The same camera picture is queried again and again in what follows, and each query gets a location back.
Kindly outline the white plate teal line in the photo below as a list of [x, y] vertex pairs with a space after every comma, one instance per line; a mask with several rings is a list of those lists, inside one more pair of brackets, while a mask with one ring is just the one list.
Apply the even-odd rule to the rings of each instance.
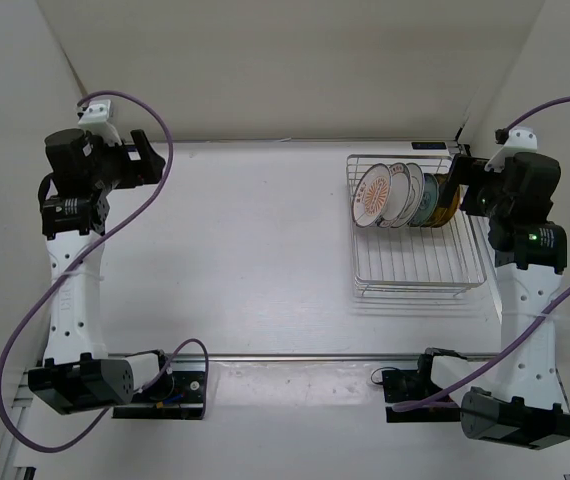
[[419, 208], [424, 192], [425, 180], [420, 166], [416, 163], [408, 163], [407, 168], [410, 174], [409, 201], [402, 215], [395, 223], [396, 228], [403, 227], [410, 222]]

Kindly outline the dark blue rim plate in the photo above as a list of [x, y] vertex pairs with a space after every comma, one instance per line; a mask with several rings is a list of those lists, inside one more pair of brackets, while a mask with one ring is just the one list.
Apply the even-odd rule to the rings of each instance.
[[386, 207], [377, 222], [380, 228], [390, 228], [400, 219], [405, 210], [410, 190], [410, 173], [405, 163], [397, 162], [388, 166], [391, 184]]

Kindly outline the orange sunburst white plate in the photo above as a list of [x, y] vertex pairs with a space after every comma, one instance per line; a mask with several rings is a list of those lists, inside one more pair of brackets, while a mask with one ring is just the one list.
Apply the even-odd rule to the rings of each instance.
[[355, 226], [365, 228], [376, 223], [386, 208], [391, 184], [391, 173], [383, 163], [373, 165], [363, 174], [351, 201]]

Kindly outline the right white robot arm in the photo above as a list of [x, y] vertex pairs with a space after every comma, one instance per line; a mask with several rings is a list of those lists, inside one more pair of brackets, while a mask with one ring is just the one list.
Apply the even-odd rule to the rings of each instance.
[[555, 326], [548, 315], [567, 267], [567, 234], [551, 222], [557, 160], [532, 152], [501, 165], [458, 154], [441, 201], [466, 189], [460, 208], [487, 219], [501, 300], [501, 351], [479, 368], [432, 354], [414, 375], [419, 408], [457, 407], [470, 439], [542, 450], [570, 440], [570, 414], [556, 379]]

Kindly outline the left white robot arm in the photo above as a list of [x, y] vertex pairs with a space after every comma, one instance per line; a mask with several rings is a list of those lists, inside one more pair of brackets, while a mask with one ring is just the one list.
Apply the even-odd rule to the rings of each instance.
[[175, 377], [159, 350], [108, 353], [100, 320], [100, 268], [114, 189], [156, 185], [164, 159], [141, 130], [131, 133], [137, 159], [120, 142], [74, 128], [45, 140], [51, 173], [38, 192], [52, 284], [48, 341], [28, 386], [61, 415], [128, 405], [139, 392], [153, 400], [171, 395]]

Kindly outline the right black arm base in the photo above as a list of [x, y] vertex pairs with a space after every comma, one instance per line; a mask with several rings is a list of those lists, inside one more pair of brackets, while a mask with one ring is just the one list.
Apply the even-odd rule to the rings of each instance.
[[386, 403], [386, 422], [401, 423], [459, 423], [458, 407], [424, 407], [408, 412], [395, 412], [391, 405], [405, 401], [418, 401], [436, 393], [439, 388], [417, 370], [381, 367], [370, 375], [374, 386], [383, 389]]

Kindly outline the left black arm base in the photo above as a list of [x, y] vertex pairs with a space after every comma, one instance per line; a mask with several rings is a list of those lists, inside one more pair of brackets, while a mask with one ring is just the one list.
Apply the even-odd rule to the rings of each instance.
[[130, 404], [114, 407], [118, 420], [203, 420], [206, 414], [209, 364], [178, 362]]

